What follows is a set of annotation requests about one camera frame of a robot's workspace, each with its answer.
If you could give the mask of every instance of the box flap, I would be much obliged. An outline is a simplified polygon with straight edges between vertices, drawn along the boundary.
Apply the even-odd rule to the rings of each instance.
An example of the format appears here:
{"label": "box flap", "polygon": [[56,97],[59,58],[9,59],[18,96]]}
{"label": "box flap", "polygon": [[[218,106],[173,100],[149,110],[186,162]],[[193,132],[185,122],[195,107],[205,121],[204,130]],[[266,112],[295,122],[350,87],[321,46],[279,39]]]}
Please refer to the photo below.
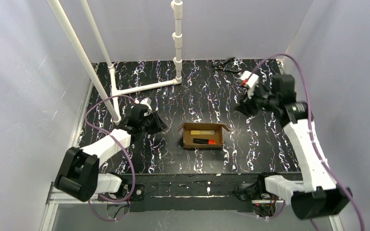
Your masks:
{"label": "box flap", "polygon": [[222,126],[223,129],[225,129],[226,131],[230,131],[230,127],[226,124],[220,124]]}
{"label": "box flap", "polygon": [[182,124],[178,127],[178,130],[177,130],[177,131],[180,131],[184,126],[185,126],[185,123],[182,123]]}

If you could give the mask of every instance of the vertical pvc pipe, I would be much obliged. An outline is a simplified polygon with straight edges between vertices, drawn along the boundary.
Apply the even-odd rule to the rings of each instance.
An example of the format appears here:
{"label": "vertical pvc pipe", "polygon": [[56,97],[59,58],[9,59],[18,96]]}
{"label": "vertical pvc pipe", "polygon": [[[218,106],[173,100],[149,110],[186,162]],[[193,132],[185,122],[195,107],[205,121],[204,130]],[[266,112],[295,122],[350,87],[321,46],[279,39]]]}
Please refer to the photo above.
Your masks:
{"label": "vertical pvc pipe", "polygon": [[90,26],[92,27],[93,33],[96,37],[97,43],[100,46],[101,52],[106,59],[108,68],[111,68],[113,64],[111,63],[110,56],[108,56],[106,46],[104,45],[103,39],[101,38],[100,31],[98,30],[97,24],[95,23],[92,11],[90,10],[89,4],[86,0],[80,0],[81,6],[86,13],[86,17],[89,20]]}
{"label": "vertical pvc pipe", "polygon": [[175,58],[173,59],[175,63],[176,76],[175,80],[178,83],[182,81],[182,0],[173,0],[171,2],[171,7],[173,9],[173,14],[175,18],[175,32],[172,34],[172,38],[175,41]]}
{"label": "vertical pvc pipe", "polygon": [[[84,51],[79,38],[77,37],[73,27],[71,26],[71,23],[69,19],[67,18],[67,15],[65,11],[62,8],[62,5],[60,5],[59,0],[47,0],[48,4],[53,10],[53,13],[56,15],[57,20],[59,20],[60,25],[62,26],[63,30],[65,31],[68,39],[70,40],[71,44],[73,45],[74,50],[77,53],[77,56],[80,58],[81,63],[84,66],[84,69],[86,69],[87,74],[89,74],[90,79],[92,80],[95,88],[97,89],[98,93],[100,94],[100,97],[104,100],[108,98],[106,91],[103,88],[103,85],[101,84],[100,80],[98,79],[98,76],[96,72],[93,69],[92,64],[90,63],[89,58],[87,57],[86,52]],[[113,105],[110,101],[106,101],[105,105],[107,109],[109,110],[111,116],[115,121],[119,119]]]}
{"label": "vertical pvc pipe", "polygon": [[[110,73],[110,79],[111,79],[111,95],[120,95],[119,91],[117,90],[117,84],[116,84],[116,70],[114,67],[109,68],[108,72]],[[121,114],[120,114],[120,107],[119,107],[119,97],[113,98],[113,105],[114,109],[116,110],[116,113],[119,117],[118,120],[114,120],[114,123],[119,124],[121,122]]]}

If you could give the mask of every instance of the yellow marker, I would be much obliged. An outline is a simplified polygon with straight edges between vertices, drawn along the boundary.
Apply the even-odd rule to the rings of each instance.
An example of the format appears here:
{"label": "yellow marker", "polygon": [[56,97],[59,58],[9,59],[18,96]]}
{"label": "yellow marker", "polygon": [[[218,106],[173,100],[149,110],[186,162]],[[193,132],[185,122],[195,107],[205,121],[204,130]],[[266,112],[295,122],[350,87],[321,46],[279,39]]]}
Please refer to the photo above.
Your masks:
{"label": "yellow marker", "polygon": [[214,130],[191,130],[191,135],[214,135]]}

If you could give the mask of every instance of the marker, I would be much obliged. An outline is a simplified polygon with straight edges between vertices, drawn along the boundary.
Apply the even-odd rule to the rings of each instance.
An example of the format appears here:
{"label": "marker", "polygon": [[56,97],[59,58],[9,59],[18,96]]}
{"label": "marker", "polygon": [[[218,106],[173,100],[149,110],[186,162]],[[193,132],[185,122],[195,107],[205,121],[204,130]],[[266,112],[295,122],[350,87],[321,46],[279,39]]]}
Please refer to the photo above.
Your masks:
{"label": "marker", "polygon": [[214,135],[214,130],[191,130],[191,135]]}
{"label": "marker", "polygon": [[216,141],[214,141],[214,140],[208,140],[208,139],[197,139],[197,138],[194,138],[194,143],[197,143],[197,144],[216,144]]}

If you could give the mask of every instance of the white wall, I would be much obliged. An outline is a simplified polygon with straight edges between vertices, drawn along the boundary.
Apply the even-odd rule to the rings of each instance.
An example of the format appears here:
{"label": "white wall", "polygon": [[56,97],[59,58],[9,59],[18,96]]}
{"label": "white wall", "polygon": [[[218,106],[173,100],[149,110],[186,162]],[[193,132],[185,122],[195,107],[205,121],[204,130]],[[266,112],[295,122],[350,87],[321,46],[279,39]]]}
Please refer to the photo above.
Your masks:
{"label": "white wall", "polygon": [[[183,59],[286,52],[313,0],[183,0]],[[104,62],[79,0],[61,0],[93,62]],[[171,0],[88,0],[112,61],[172,60]]]}
{"label": "white wall", "polygon": [[46,1],[0,0],[0,231],[40,228],[88,83]]}
{"label": "white wall", "polygon": [[[370,230],[370,0],[315,0],[289,53],[308,79],[324,154]],[[340,218],[346,231],[359,230],[352,206]]]}

